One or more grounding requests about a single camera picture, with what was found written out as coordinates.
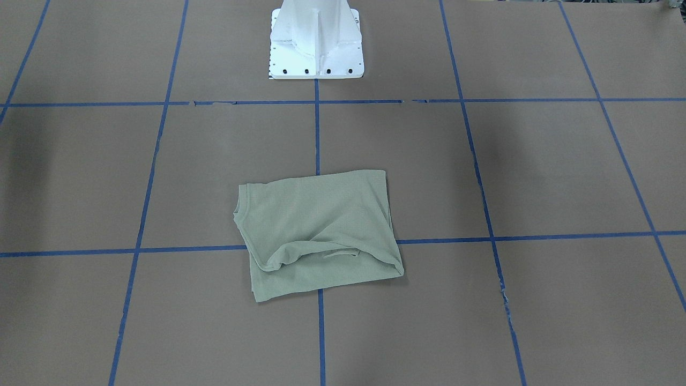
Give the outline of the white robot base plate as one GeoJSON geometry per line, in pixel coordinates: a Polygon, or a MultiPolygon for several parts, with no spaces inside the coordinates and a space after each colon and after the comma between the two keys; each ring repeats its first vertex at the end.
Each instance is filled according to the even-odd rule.
{"type": "Polygon", "coordinates": [[[363,77],[360,13],[348,1],[284,1],[270,22],[271,80],[363,77]]]}

